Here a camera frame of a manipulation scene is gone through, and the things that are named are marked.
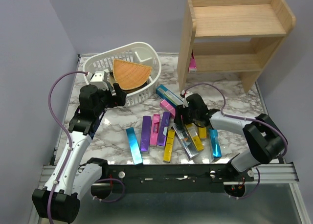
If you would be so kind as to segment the pink toothpaste box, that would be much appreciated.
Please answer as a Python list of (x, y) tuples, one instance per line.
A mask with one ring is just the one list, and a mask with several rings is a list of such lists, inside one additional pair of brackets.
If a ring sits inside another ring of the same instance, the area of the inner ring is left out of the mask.
[(197, 72), (196, 61), (195, 61), (193, 52), (191, 53), (190, 63), (189, 63), (189, 67), (188, 67), (188, 72), (189, 73), (196, 73)]
[(152, 124), (151, 124), (150, 142), (149, 142), (150, 146), (157, 145), (159, 123), (160, 123), (160, 115), (154, 114), (152, 117)]
[(176, 110), (175, 108), (165, 99), (162, 99), (160, 102), (160, 107), (171, 114), (172, 118), (175, 118)]

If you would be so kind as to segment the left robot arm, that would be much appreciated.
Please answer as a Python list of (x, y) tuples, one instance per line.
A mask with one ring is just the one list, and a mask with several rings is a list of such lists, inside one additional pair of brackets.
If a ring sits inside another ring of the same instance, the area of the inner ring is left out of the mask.
[(109, 174), (108, 163), (104, 159), (93, 158), (77, 175), (82, 157), (108, 108), (124, 106), (126, 93), (119, 84), (110, 90), (100, 90), (95, 85), (80, 89), (79, 106), (66, 129), (67, 143), (52, 175), (42, 189), (35, 189), (32, 201), (41, 218), (50, 223), (61, 221), (72, 223), (79, 212), (82, 197), (95, 182), (107, 182), (113, 188), (121, 184)]

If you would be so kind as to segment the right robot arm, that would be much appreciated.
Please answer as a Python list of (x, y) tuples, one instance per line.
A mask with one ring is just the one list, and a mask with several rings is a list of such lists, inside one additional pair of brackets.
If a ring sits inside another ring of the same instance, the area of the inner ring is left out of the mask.
[(232, 158), (225, 168), (225, 176), (231, 181), (240, 178), (250, 167), (270, 163), (287, 146), (286, 138), (268, 115), (230, 116), (221, 110), (209, 109), (199, 94), (188, 96), (182, 105), (176, 106), (174, 123), (229, 131), (246, 139), (248, 149)]

